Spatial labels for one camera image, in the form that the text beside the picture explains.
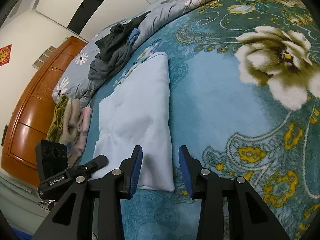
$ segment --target orange wooden headboard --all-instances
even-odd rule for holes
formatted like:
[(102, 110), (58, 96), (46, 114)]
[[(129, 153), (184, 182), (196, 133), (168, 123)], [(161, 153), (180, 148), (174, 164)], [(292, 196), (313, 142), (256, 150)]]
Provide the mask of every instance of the orange wooden headboard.
[(1, 167), (25, 182), (39, 186), (35, 147), (46, 138), (52, 122), (52, 91), (86, 44), (76, 37), (62, 43), (33, 76), (14, 109), (4, 138)]

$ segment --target pink cloth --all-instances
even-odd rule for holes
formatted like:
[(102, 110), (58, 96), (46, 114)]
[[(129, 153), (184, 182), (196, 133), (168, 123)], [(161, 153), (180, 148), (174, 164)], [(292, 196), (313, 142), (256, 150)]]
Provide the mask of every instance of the pink cloth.
[(71, 168), (76, 160), (82, 155), (85, 144), (87, 143), (87, 134), (90, 126), (92, 109), (90, 107), (82, 108), (80, 111), (77, 129), (79, 137), (74, 141), (70, 153), (68, 154), (68, 166)]

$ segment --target silver bolt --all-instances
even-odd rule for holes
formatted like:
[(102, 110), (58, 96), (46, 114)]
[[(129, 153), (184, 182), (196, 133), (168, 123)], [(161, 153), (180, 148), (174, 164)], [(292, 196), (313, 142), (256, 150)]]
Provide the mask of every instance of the silver bolt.
[(121, 169), (114, 169), (113, 171), (112, 171), (112, 174), (113, 175), (120, 175), (121, 174)]
[(76, 182), (77, 182), (78, 184), (85, 182), (85, 177), (84, 177), (84, 176), (78, 176), (78, 177), (76, 178)]
[(200, 172), (202, 175), (209, 175), (210, 174), (210, 171), (208, 169), (202, 169)]
[(237, 177), (237, 182), (245, 183), (245, 178), (244, 177)]

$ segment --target folded white cloth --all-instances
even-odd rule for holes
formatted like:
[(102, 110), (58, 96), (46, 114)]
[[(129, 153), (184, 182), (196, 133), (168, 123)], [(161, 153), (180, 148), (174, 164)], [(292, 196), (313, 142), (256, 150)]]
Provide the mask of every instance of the folded white cloth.
[(93, 158), (102, 154), (109, 163), (92, 178), (119, 168), (134, 146), (140, 145), (143, 160), (138, 188), (173, 191), (168, 56), (154, 53), (130, 71), (99, 104), (100, 136)]

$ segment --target teal blanket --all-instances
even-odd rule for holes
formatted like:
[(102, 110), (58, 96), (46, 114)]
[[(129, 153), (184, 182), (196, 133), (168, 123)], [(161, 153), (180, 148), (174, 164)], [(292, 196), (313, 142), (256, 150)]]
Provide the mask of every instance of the teal blanket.
[(214, 0), (134, 52), (92, 100), (81, 161), (92, 158), (99, 138), (99, 102), (134, 64), (166, 52), (175, 191), (138, 190), (122, 201), (126, 239), (196, 239), (201, 202), (184, 187), (181, 145), (219, 176), (244, 176), (291, 239), (305, 232), (320, 207), (319, 37), (300, 0)]

